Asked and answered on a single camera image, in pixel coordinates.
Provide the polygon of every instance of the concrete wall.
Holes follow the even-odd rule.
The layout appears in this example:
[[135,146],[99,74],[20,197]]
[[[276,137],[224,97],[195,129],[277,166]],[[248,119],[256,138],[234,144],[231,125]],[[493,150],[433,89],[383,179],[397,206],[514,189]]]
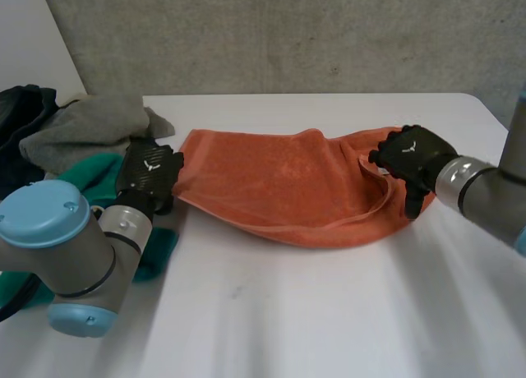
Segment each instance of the concrete wall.
[[507,125],[526,79],[526,0],[47,1],[90,93],[465,92]]

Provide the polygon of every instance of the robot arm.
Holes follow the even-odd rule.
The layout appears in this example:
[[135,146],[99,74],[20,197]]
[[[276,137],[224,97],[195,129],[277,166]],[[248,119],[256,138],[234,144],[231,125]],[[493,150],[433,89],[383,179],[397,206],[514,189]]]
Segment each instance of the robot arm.
[[419,126],[392,132],[369,161],[406,181],[405,214],[415,219],[433,191],[493,236],[526,256],[526,90],[517,103],[498,167],[458,155],[447,142]]
[[152,230],[154,212],[172,202],[181,153],[132,142],[117,198],[99,221],[70,183],[23,187],[0,204],[0,270],[35,273],[55,293],[49,324],[78,337],[112,326]]

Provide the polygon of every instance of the orange towel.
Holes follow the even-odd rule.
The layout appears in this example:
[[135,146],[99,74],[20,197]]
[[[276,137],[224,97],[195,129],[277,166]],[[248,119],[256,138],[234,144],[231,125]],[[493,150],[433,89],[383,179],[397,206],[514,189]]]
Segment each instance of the orange towel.
[[[326,139],[193,130],[173,194],[236,227],[300,247],[355,247],[406,226],[405,185],[367,162],[394,128]],[[433,199],[426,198],[424,208]]]

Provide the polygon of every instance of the black cable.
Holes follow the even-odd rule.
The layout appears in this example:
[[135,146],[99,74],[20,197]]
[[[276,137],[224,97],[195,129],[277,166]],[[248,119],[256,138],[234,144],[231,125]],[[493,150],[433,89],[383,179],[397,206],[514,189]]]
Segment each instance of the black cable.
[[22,284],[21,288],[16,292],[15,296],[7,302],[5,306],[0,308],[0,322],[15,315],[19,310],[31,301],[39,286],[42,283],[36,274],[30,274]]

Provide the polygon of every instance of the dark green cloth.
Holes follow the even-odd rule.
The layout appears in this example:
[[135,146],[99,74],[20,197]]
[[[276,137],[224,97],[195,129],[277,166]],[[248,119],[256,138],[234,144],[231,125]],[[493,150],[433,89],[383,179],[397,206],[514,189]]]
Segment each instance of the dark green cloth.
[[[106,207],[115,199],[115,180],[122,165],[119,154],[97,154],[84,159],[58,179],[75,185],[90,205]],[[153,279],[164,271],[169,257],[178,241],[178,235],[167,228],[154,228],[148,239],[133,282]],[[3,306],[18,292],[28,273],[4,272],[0,275],[0,306]],[[43,283],[31,301],[25,306],[48,303],[54,294]]]

